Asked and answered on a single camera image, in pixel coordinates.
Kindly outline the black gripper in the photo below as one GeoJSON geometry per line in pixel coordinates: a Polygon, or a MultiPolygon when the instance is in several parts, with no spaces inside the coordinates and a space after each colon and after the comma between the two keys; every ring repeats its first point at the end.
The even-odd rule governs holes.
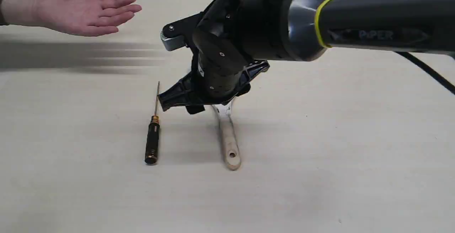
{"type": "Polygon", "coordinates": [[[270,68],[267,60],[255,61],[237,74],[221,76],[215,72],[200,70],[190,72],[157,98],[163,112],[172,107],[186,107],[194,115],[208,105],[227,105],[251,89],[250,83],[270,68]]]}

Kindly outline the forearm in black sleeve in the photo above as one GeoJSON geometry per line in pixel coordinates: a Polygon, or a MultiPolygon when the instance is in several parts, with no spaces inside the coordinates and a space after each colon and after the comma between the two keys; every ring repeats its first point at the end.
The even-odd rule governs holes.
{"type": "Polygon", "coordinates": [[[45,27],[38,12],[41,0],[0,0],[0,25],[45,27]]]}

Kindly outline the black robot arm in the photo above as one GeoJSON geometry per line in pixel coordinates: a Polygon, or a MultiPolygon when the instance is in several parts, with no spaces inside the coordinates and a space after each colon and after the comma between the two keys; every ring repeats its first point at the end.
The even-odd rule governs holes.
{"type": "Polygon", "coordinates": [[[412,53],[454,55],[455,0],[213,0],[167,24],[167,51],[187,47],[191,70],[157,95],[163,111],[227,105],[268,61],[316,60],[329,48],[393,51],[450,92],[454,85],[412,53]]]}

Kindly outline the open bare human hand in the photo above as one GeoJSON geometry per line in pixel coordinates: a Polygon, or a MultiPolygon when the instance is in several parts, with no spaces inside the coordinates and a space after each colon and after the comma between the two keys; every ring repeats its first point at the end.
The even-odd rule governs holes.
{"type": "Polygon", "coordinates": [[[117,33],[142,9],[137,0],[36,0],[33,4],[39,26],[83,37],[117,33]]]}

